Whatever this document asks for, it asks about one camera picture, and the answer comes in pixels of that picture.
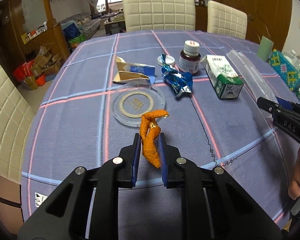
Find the white green paper carton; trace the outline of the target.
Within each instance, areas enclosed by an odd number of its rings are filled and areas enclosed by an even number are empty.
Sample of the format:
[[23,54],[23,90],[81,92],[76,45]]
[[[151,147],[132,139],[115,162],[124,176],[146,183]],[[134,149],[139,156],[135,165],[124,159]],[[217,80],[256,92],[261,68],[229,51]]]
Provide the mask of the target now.
[[243,81],[225,56],[205,55],[202,63],[220,100],[238,98]]

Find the brown medicine bottle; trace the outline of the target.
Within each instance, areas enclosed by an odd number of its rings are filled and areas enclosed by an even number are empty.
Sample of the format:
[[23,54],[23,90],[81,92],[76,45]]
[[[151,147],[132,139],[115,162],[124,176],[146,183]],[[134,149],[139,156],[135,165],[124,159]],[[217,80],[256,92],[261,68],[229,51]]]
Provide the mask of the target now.
[[193,40],[186,40],[184,47],[180,51],[179,68],[182,72],[196,74],[199,69],[201,55],[199,53],[199,43]]

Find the blue foil snack wrapper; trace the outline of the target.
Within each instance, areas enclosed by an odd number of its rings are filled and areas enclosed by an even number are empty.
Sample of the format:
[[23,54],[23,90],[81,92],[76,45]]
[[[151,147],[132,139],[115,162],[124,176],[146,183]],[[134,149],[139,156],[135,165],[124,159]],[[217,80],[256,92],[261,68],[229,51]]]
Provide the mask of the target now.
[[176,98],[192,93],[193,79],[189,72],[179,72],[171,64],[167,64],[167,55],[161,54],[161,73],[163,80],[171,86]]

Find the orange peel piece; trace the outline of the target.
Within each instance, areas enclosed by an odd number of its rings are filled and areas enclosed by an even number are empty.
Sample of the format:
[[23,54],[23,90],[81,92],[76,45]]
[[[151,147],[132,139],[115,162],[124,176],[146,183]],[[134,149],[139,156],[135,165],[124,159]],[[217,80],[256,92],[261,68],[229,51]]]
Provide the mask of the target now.
[[160,157],[154,141],[161,132],[161,128],[157,124],[156,119],[166,118],[168,116],[169,113],[164,109],[147,112],[141,116],[139,134],[142,141],[142,154],[155,168],[160,168]]

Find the clear round plastic lid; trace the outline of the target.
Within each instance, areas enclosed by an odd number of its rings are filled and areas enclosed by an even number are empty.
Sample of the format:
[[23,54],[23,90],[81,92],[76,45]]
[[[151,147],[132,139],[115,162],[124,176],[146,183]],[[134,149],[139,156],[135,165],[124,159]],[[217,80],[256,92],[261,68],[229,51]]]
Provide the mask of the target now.
[[162,91],[149,84],[133,82],[122,85],[111,96],[112,115],[129,127],[139,127],[143,114],[165,107]]

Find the white bottle cap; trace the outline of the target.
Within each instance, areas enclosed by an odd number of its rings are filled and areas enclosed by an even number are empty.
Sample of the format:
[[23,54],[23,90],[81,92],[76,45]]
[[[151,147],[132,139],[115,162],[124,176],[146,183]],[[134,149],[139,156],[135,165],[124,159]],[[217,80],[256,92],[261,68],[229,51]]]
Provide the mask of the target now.
[[158,56],[157,62],[160,66],[163,66],[163,63],[173,66],[175,64],[175,59],[170,55],[161,54]]

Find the blue gold torn carton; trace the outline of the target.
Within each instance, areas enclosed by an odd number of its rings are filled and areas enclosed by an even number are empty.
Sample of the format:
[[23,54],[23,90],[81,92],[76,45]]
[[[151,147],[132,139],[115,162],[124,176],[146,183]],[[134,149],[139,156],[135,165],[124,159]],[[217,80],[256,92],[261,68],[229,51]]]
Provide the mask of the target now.
[[117,74],[113,78],[114,83],[155,83],[155,67],[147,64],[129,63],[121,57],[115,59]]

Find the clear plastic cup stack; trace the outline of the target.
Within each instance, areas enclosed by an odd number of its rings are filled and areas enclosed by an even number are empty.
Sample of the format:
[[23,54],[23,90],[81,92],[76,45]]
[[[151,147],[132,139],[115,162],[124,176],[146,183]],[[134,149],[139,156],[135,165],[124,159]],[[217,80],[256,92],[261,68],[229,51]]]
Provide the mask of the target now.
[[255,65],[242,52],[230,50],[227,53],[227,57],[240,72],[256,99],[262,97],[277,103],[277,98],[273,90],[256,69]]

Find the cream chair far right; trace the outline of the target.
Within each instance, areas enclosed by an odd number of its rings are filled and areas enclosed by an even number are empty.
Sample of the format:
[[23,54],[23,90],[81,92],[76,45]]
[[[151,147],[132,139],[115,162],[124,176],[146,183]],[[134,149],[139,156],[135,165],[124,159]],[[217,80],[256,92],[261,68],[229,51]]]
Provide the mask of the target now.
[[207,32],[245,40],[248,17],[245,12],[209,0],[207,3]]

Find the cream chair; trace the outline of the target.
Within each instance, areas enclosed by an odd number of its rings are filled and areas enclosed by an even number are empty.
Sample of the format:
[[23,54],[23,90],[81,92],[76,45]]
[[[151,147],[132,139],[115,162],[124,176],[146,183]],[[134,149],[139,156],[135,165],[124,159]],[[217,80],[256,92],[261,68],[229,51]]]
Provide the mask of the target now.
[[126,31],[194,30],[194,0],[123,0]]
[[0,65],[0,176],[21,183],[34,112]]
[[245,12],[209,0],[207,3],[207,32],[245,40],[248,17]]

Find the orange bucket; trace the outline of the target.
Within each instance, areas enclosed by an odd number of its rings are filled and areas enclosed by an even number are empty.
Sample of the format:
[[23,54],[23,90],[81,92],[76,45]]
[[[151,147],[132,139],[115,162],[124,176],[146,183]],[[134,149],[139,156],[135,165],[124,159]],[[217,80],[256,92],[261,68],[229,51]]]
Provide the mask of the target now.
[[39,87],[42,87],[43,85],[46,84],[46,77],[44,73],[36,77],[36,83]]

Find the pile of cardboard boxes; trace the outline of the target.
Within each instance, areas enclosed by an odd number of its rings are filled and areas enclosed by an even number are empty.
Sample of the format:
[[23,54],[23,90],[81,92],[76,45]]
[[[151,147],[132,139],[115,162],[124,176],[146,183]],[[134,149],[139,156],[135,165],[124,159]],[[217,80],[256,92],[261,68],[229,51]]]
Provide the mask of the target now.
[[39,53],[32,55],[20,66],[21,82],[27,90],[36,90],[39,86],[36,77],[45,74],[46,83],[53,80],[61,69],[63,58],[51,53],[50,48],[41,47]]

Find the green printed bag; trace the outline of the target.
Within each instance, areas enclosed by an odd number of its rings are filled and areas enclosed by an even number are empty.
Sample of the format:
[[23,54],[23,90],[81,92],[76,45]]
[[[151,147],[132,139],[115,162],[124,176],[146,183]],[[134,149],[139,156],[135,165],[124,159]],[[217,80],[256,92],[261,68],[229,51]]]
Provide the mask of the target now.
[[81,34],[81,35],[77,36],[76,38],[70,39],[68,41],[68,43],[69,43],[70,47],[74,50],[84,41],[86,41],[86,36],[84,34]]

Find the dark coffee table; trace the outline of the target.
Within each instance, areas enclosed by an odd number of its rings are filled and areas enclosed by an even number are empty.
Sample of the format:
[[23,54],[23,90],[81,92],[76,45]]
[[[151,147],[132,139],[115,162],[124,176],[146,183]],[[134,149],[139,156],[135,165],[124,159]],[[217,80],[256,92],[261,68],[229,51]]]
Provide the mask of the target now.
[[125,17],[123,14],[110,17],[104,22],[106,35],[113,35],[126,32]]

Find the wooden divider cabinet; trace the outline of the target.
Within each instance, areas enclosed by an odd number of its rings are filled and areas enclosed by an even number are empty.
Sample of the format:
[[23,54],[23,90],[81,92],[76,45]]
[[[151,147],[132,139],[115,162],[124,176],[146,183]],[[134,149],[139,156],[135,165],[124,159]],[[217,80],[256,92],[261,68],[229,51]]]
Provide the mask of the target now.
[[50,0],[3,0],[8,3],[18,55],[46,46],[64,61],[70,56],[61,24],[53,16]]

